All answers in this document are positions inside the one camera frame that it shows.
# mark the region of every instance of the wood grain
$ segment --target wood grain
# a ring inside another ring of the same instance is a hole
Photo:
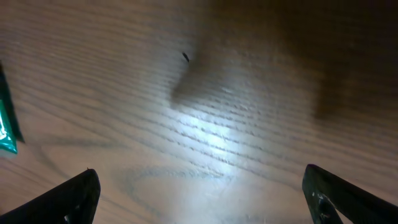
[[[0,213],[87,167],[95,223],[311,223],[308,163],[398,204],[396,10],[2,1],[26,144],[0,160]]]

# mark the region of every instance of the wooden table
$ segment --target wooden table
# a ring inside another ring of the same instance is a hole
[[[0,213],[87,167],[95,223],[311,223],[308,163],[398,204],[397,8],[377,4],[2,1],[26,144]]]

